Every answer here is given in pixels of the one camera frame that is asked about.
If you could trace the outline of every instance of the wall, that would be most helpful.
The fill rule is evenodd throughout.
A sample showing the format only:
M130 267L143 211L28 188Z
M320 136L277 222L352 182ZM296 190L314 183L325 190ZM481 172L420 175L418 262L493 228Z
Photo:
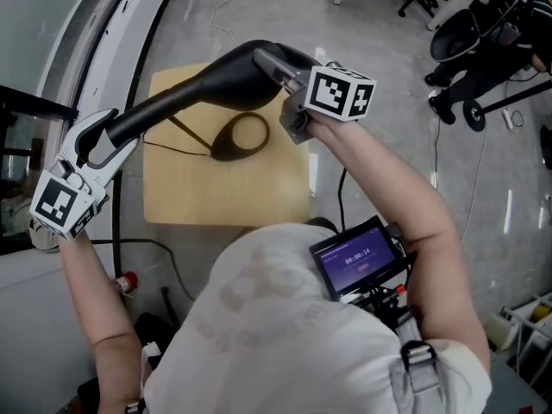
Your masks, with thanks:
M50 50L77 0L0 0L0 85L35 94Z
M78 0L0 0L0 85L35 94ZM56 412L94 375L57 254L0 257L0 411Z

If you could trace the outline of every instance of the stroller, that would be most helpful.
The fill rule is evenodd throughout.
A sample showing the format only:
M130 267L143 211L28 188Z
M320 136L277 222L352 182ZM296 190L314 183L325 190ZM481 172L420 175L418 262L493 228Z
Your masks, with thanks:
M454 14L435 33L430 46L431 57L454 68L465 62L468 55L478 58L480 54L484 60L501 47L519 48L520 54L527 56L529 53L530 56L532 45L522 42L527 42L528 37L539 31L538 26L543 26L540 29L543 31L549 29L551 21L552 7L548 0L473 0L468 9ZM426 76L428 85L435 83L431 77L432 74ZM486 125L484 114L499 107L489 106L482 112L479 104L470 99L464 102L463 111L469 126L481 131Z

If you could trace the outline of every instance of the backpack strap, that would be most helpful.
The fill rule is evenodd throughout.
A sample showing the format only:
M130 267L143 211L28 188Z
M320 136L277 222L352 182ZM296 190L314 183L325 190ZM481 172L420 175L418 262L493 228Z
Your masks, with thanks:
M401 356L410 376L414 403L412 414L445 414L441 382L436 371L436 352L422 341L416 319L409 314L396 329L402 344Z
M144 400L144 377L146 375L147 359L161 355L157 343L150 342L141 349L140 400L127 405L125 414L149 414Z

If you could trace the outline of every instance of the screen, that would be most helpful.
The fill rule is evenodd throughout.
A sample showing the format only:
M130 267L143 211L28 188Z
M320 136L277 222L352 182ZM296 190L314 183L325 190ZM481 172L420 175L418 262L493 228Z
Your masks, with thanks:
M366 278L395 260L380 229L370 229L319 255L336 292Z

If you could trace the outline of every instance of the gray floor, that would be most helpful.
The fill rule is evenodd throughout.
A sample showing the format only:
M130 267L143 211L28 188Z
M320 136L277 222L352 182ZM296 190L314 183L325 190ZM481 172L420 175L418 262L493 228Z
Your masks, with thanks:
M209 26L211 11L222 1L170 1L147 57L137 101L147 97L153 73L210 61L234 46L227 33ZM429 53L432 33L425 27L429 18L415 4L407 10L406 18L397 16L403 1L343 0L341 6L335 6L331 0L235 0L217 11L216 22L231 28L239 42L268 39L310 54L321 47L328 59L375 78L378 87L364 125L430 179L435 170L437 122L427 104L430 89L423 76L435 66ZM530 75L527 72L518 77ZM528 84L510 83L508 90L513 93L541 80L539 76ZM503 96L502 85L480 101L486 105ZM441 127L438 187L460 234L466 228L485 141L473 213L463 240L474 299L483 318L503 305L521 304L531 293L552 286L548 215L543 228L538 228L541 207L548 213L544 195L552 194L552 174L544 168L538 146L541 125L552 123L549 101L549 96L540 96L511 106L511 110L520 109L525 118L525 125L513 132L506 128L501 115L493 112L487 115L486 132L477 134L463 120L459 105L455 106L459 121ZM309 147L320 158L312 215L338 223L336 190L342 168L320 143L312 141ZM197 295L214 259L241 229L145 223L141 175L140 150L124 167L122 236L153 237L170 246L184 282ZM509 190L511 224L505 234ZM373 206L350 178L343 198L349 226L373 215ZM159 289L169 285L177 312L184 316L189 302L178 288L165 254L155 247L127 246L122 262L141 279L133 300L135 315L151 311L164 316Z

